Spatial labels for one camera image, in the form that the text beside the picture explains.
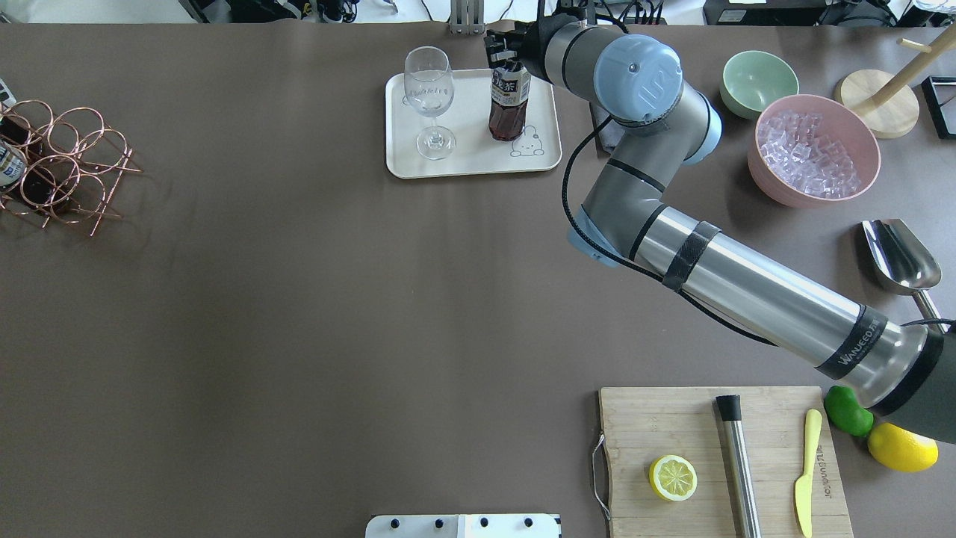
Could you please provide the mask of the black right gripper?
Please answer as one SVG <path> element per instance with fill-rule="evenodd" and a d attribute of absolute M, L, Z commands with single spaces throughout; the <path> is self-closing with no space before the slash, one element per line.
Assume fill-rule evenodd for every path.
<path fill-rule="evenodd" d="M 521 70 L 524 68 L 539 79 L 547 79 L 545 58 L 547 45 L 553 36 L 553 20 L 535 22 L 515 21 L 515 30 L 485 31 L 487 50 L 517 50 L 487 52 L 488 67 L 492 70 Z"/>

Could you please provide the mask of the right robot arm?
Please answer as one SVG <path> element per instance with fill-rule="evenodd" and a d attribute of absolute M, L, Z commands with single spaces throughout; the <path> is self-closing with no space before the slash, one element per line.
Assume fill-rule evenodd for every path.
<path fill-rule="evenodd" d="M 893 323 L 663 203 L 679 168 L 710 155 L 721 136 L 720 116 L 672 47 L 556 14 L 488 31 L 485 50 L 489 65 L 518 61 L 624 127 L 571 222 L 585 252 L 791 350 L 895 426 L 954 442 L 954 333 Z"/>

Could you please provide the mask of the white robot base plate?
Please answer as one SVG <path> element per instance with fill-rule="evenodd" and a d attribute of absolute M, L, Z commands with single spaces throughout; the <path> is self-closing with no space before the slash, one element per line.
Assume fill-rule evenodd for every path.
<path fill-rule="evenodd" d="M 379 515 L 365 537 L 561 537 L 559 515 L 543 512 Z"/>

